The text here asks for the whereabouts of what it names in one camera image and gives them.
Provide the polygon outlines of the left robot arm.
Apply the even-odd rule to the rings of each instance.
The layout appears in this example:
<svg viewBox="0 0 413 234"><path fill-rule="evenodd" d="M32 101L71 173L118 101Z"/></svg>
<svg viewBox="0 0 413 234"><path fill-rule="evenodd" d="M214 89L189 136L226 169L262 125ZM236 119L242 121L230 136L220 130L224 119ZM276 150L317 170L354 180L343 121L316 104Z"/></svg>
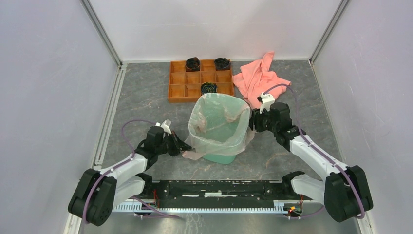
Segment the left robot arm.
<svg viewBox="0 0 413 234"><path fill-rule="evenodd" d="M174 131L151 126L147 136L124 160L100 171L87 169L68 204L68 212L87 223L102 225L113 208L127 199L156 197L153 180L145 171L160 155L178 156L192 147Z"/></svg>

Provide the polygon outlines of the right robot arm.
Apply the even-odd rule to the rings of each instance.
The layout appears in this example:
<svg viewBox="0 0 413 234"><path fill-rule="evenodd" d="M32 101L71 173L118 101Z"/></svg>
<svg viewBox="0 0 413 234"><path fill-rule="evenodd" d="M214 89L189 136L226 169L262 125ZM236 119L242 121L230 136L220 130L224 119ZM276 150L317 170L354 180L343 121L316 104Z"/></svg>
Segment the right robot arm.
<svg viewBox="0 0 413 234"><path fill-rule="evenodd" d="M282 195L294 199L303 195L320 203L336 222L363 219L374 206L364 170L335 159L321 149L290 117L286 103L276 102L263 110L254 109L249 127L271 132L276 142L298 156L319 176L314 179L301 171L283 177Z"/></svg>

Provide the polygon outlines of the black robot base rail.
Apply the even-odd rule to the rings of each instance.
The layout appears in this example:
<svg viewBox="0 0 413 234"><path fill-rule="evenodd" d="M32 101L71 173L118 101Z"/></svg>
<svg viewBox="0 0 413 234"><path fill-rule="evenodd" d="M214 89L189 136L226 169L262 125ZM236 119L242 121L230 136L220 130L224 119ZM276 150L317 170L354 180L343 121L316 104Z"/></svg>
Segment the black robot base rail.
<svg viewBox="0 0 413 234"><path fill-rule="evenodd" d="M274 201L301 201L279 180L158 180L137 197L157 208L271 208Z"/></svg>

